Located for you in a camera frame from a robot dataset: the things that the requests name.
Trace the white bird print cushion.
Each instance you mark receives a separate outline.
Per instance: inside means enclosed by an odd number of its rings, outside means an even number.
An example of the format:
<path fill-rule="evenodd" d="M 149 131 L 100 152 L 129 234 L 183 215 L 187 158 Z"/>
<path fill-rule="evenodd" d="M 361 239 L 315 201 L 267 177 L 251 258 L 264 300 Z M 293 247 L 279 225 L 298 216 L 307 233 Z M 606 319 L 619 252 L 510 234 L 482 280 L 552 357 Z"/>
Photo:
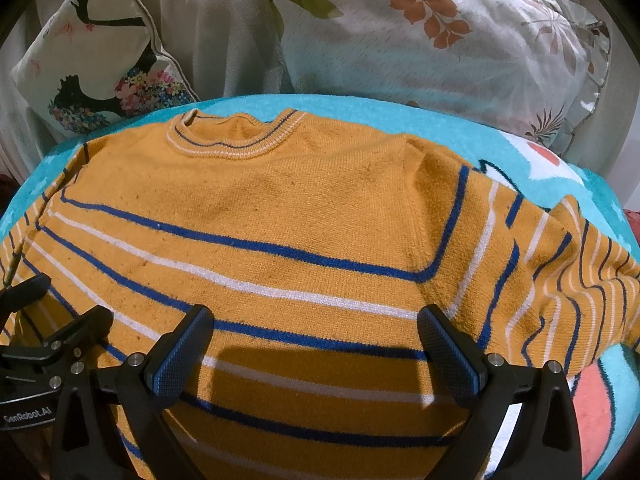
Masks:
<path fill-rule="evenodd" d="M 11 77 L 66 136 L 196 100 L 141 0 L 65 0 Z"/>

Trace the white leaf print pillow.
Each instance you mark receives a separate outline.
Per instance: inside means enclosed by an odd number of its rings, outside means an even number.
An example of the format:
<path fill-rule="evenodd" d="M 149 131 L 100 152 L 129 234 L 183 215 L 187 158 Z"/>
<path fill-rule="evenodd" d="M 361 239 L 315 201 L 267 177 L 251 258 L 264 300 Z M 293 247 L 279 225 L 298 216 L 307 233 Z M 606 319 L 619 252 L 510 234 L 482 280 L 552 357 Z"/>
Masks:
<path fill-rule="evenodd" d="M 436 110 L 557 153 L 608 79 L 608 29 L 570 0 L 268 2 L 295 91 Z"/>

